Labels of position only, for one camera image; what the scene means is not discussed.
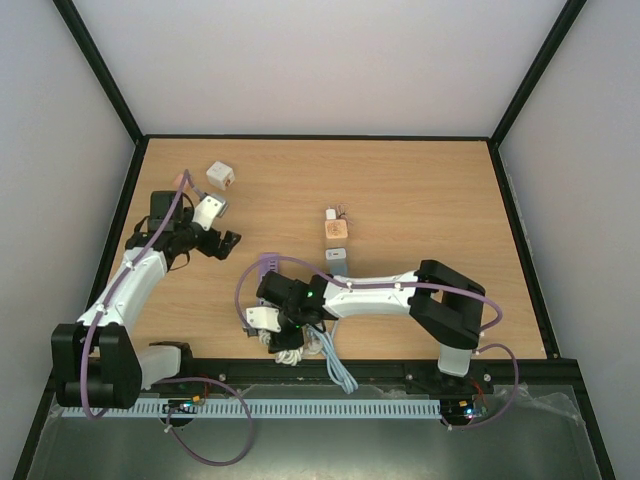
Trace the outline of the blue-grey power strip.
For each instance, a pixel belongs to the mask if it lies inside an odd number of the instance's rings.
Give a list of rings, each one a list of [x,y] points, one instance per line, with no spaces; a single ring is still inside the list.
[[[344,277],[348,275],[347,251],[344,247],[327,249],[325,260],[331,275]]]

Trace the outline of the white tiger cube socket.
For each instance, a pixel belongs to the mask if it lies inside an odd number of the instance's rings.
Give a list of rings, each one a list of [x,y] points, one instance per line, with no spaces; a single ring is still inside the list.
[[[215,161],[206,171],[209,183],[220,189],[227,190],[235,181],[233,168],[221,161]]]

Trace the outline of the beige wooden-look adapter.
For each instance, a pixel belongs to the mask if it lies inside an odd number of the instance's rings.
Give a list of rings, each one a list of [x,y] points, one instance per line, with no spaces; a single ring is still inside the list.
[[[344,240],[348,238],[348,225],[345,219],[329,219],[324,222],[325,238],[327,240]]]

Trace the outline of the purple power strip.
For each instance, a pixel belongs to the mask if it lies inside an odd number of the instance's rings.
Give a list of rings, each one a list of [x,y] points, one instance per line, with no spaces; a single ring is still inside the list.
[[[264,276],[270,272],[278,272],[279,271],[279,255],[274,252],[262,253],[259,256],[259,265],[258,265],[258,282],[261,282]]]

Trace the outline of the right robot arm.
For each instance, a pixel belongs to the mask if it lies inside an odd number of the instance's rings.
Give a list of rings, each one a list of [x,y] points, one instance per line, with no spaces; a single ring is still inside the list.
[[[272,334],[272,353],[301,347],[303,327],[322,332],[326,321],[352,316],[409,316],[440,344],[436,379],[450,392],[471,379],[471,356],[487,303],[483,286],[436,260],[422,261],[415,271],[373,278],[315,274],[303,282],[270,271],[256,296],[267,304],[248,308],[246,320]]]

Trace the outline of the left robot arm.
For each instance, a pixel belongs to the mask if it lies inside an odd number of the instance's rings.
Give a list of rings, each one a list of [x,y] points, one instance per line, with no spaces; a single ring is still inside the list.
[[[221,233],[213,223],[228,203],[203,194],[193,203],[184,193],[155,191],[150,212],[125,243],[121,264],[104,291],[75,323],[52,333],[56,400],[90,417],[104,409],[128,409],[143,390],[188,372],[188,344],[161,341],[136,351],[130,335],[149,296],[179,256],[198,251],[224,260],[239,234]]]

